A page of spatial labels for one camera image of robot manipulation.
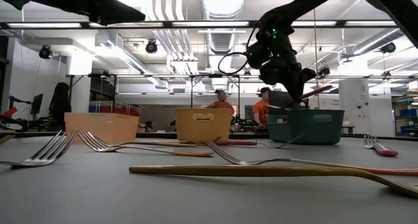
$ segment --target teal basket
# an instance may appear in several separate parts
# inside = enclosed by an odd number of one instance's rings
[[[292,144],[332,145],[341,139],[343,119],[343,110],[290,110],[287,116],[267,116],[268,134],[275,142],[287,142],[303,133]]]

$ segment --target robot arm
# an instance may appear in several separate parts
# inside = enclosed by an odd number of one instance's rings
[[[248,47],[248,63],[260,69],[260,79],[270,85],[283,84],[294,100],[303,94],[304,83],[316,76],[310,69],[302,69],[292,49],[289,35],[291,24],[305,13],[328,0],[294,0],[266,12],[259,21],[257,42]],[[412,0],[366,0],[386,12],[418,48],[418,23],[408,14],[418,11]]]

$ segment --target gray table surface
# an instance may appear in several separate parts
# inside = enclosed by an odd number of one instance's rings
[[[47,140],[10,140],[0,145],[0,160],[21,161]],[[291,157],[366,167],[418,165],[418,143],[382,140],[382,144],[400,155],[380,157],[356,138],[343,138],[333,146],[226,150],[247,160]],[[138,150],[97,153],[75,144],[47,167],[12,170],[0,165],[0,223],[418,223],[418,200],[362,178],[208,178],[128,171],[134,165],[222,164],[227,163],[218,156],[180,157]],[[418,182],[414,177],[387,177]]]

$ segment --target orange basket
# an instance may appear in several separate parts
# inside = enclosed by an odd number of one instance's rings
[[[113,113],[65,113],[65,129],[87,130],[105,142],[126,142],[135,140],[138,116]]]
[[[233,110],[228,109],[175,109],[177,139],[205,143],[221,137],[228,141]]]

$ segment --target white pillar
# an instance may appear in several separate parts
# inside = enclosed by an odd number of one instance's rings
[[[67,58],[67,74],[81,75],[90,74],[93,64],[93,59],[89,54],[84,52],[76,52],[71,57]],[[74,78],[75,84],[72,87],[71,93],[71,108],[72,112],[88,112],[89,98],[90,98],[90,78],[83,77],[78,81]]]
[[[356,59],[340,65],[341,75],[368,75],[367,60]],[[340,106],[344,121],[355,125],[354,133],[370,132],[369,87],[367,79],[346,79],[340,81]]]

